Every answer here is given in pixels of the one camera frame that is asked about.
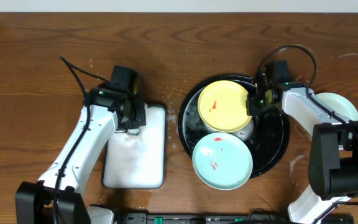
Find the white wall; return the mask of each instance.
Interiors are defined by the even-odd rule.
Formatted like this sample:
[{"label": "white wall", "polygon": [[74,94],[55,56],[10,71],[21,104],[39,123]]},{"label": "white wall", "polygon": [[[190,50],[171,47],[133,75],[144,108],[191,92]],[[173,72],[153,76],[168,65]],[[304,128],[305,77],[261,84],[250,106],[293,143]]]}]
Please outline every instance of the white wall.
[{"label": "white wall", "polygon": [[0,0],[0,12],[358,12],[358,0]]}]

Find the round black tray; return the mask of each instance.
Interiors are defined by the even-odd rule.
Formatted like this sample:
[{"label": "round black tray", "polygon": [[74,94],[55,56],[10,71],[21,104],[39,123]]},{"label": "round black tray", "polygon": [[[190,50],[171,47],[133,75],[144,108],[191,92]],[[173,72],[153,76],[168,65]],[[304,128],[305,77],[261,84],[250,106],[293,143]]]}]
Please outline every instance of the round black tray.
[{"label": "round black tray", "polygon": [[[197,110],[198,97],[203,88],[218,80],[230,80],[242,85],[249,93],[255,95],[256,86],[251,83],[251,77],[235,73],[216,75],[196,85],[182,103],[178,117],[178,132],[185,151],[193,155],[194,147],[204,136],[213,131],[208,128]],[[254,132],[244,141],[252,154],[254,168],[251,178],[257,177],[270,170],[283,157],[290,139],[290,122],[286,114],[279,110],[271,111],[263,116],[254,116]]]}]

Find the wood grain surface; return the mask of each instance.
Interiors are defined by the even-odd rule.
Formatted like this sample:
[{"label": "wood grain surface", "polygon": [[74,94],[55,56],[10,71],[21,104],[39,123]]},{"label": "wood grain surface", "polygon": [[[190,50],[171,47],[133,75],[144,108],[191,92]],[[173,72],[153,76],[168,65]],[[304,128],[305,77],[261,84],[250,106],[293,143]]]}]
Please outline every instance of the wood grain surface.
[{"label": "wood grain surface", "polygon": [[[35,182],[57,157],[81,109],[81,91],[59,60],[109,78],[114,65],[145,78],[145,100],[161,101],[178,114],[200,81],[224,72],[253,75],[262,57],[285,44],[313,51],[315,92],[330,91],[358,109],[358,14],[125,14],[0,13],[0,223],[15,223],[14,196],[23,181]],[[307,81],[308,57],[285,50],[294,78]],[[98,80],[81,79],[87,89]],[[151,213],[247,213],[281,210],[308,185],[310,142],[291,120],[290,144],[266,174],[239,189],[208,187],[193,171],[168,123],[165,180],[156,190],[108,190],[101,186],[101,159],[86,188],[85,204],[147,209]],[[305,155],[294,165],[290,163]],[[358,223],[358,207],[337,209]]]}]

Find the light blue plate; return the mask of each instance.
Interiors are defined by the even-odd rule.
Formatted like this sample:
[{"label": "light blue plate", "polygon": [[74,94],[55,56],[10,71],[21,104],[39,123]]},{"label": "light blue plate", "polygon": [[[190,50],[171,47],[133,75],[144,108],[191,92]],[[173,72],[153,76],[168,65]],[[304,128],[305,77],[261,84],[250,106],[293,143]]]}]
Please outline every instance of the light blue plate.
[{"label": "light blue plate", "polygon": [[203,137],[194,148],[192,160],[198,177],[219,190],[240,187],[252,173],[252,156],[248,147],[228,133]]}]

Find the black bracket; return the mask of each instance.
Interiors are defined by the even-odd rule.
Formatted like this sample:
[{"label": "black bracket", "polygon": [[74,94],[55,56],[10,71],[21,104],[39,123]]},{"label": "black bracket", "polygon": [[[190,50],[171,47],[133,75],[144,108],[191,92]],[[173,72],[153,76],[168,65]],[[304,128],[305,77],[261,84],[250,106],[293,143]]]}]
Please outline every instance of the black bracket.
[{"label": "black bracket", "polygon": [[293,82],[286,60],[269,62],[264,71],[258,70],[253,83],[257,87],[254,96],[247,96],[247,114],[260,116],[270,110],[282,110],[283,92],[291,88],[305,87],[302,82]]},{"label": "black bracket", "polygon": [[[59,191],[58,195],[60,223],[91,224],[80,194],[74,193],[69,187]],[[53,223],[52,207],[45,207],[50,205],[52,198],[53,189],[44,187],[42,182],[36,184],[22,182],[15,196],[17,223]]]},{"label": "black bracket", "polygon": [[[358,121],[351,121],[358,134]],[[352,157],[339,157],[339,146],[352,151]],[[333,197],[358,197],[358,141],[347,128],[329,123],[313,129],[308,170],[313,191],[323,200]]]},{"label": "black bracket", "polygon": [[139,78],[135,70],[116,65],[109,83],[89,91],[91,104],[105,106],[117,113],[117,131],[146,125],[144,102],[142,96],[136,93]]}]

